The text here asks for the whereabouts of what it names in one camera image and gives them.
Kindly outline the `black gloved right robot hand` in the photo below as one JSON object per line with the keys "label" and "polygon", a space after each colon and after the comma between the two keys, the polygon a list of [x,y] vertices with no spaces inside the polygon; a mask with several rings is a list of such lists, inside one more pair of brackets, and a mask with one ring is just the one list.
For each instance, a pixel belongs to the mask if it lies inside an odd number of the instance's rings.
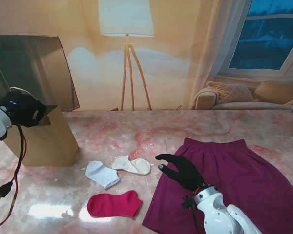
{"label": "black gloved right robot hand", "polygon": [[185,157],[172,154],[159,154],[155,158],[172,163],[177,168],[177,171],[174,171],[163,164],[158,166],[164,174],[178,182],[184,189],[196,191],[199,187],[206,185],[196,166]]}

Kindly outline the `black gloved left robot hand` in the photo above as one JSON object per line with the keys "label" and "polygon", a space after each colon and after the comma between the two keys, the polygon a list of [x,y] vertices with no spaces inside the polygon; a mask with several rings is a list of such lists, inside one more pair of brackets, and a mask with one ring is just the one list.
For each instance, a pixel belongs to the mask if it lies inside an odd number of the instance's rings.
{"label": "black gloved left robot hand", "polygon": [[30,94],[21,91],[10,91],[0,100],[0,107],[5,108],[12,123],[25,127],[39,124],[44,117],[47,107]]}

